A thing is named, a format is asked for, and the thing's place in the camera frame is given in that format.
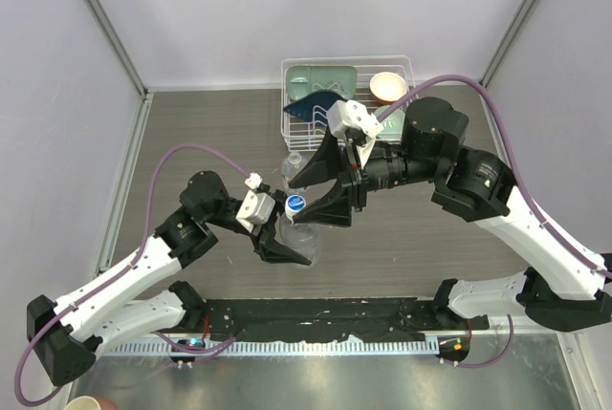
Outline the blue white bottle cap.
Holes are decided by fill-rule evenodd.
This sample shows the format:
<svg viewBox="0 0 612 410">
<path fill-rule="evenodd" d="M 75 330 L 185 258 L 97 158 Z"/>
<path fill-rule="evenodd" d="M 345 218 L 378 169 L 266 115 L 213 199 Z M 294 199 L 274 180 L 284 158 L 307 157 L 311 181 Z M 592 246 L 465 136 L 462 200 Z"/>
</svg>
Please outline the blue white bottle cap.
<svg viewBox="0 0 612 410">
<path fill-rule="evenodd" d="M 285 214 L 287 217 L 294 217 L 306 207 L 306 200 L 301 195 L 290 195 L 285 201 Z"/>
</svg>

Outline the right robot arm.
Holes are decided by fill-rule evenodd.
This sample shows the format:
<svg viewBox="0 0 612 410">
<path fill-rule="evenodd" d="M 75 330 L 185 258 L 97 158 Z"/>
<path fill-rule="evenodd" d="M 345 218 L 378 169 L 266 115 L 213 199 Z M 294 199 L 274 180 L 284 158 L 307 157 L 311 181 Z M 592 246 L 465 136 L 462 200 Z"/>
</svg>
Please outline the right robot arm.
<svg viewBox="0 0 612 410">
<path fill-rule="evenodd" d="M 610 321 L 611 297 L 604 289 L 610 257 L 554 230 L 507 164 L 467 147 L 468 117 L 447 101 L 410 102 L 397 144 L 378 140 L 379 118 L 354 100 L 336 101 L 327 122 L 318 150 L 290 185 L 332 187 L 297 213 L 297 222 L 348 227 L 370 192 L 431 183 L 433 203 L 491 233 L 526 262 L 525 270 L 505 278 L 445 280 L 431 306 L 437 325 L 451 329 L 478 316 L 523 315 L 545 328 L 574 332 Z"/>
</svg>

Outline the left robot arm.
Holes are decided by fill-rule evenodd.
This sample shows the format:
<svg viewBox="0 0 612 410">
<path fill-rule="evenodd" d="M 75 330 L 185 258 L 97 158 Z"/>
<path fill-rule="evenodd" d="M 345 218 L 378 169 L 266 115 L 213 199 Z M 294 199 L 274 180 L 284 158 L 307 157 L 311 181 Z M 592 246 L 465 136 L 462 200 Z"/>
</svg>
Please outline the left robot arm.
<svg viewBox="0 0 612 410">
<path fill-rule="evenodd" d="M 132 254 L 77 290 L 56 300 L 39 295 L 28 304 L 28 351 L 53 386 L 81 377 L 103 353 L 133 337 L 175 327 L 196 331 L 206 304 L 187 282 L 149 300 L 134 298 L 209 252 L 218 242 L 213 227 L 248 237 L 264 262 L 310 265 L 275 238 L 277 222 L 291 221 L 305 200 L 271 190 L 255 173 L 245 184 L 246 196 L 235 199 L 217 173 L 196 173 L 179 196 L 179 208 L 155 229 L 146 229 Z"/>
</svg>

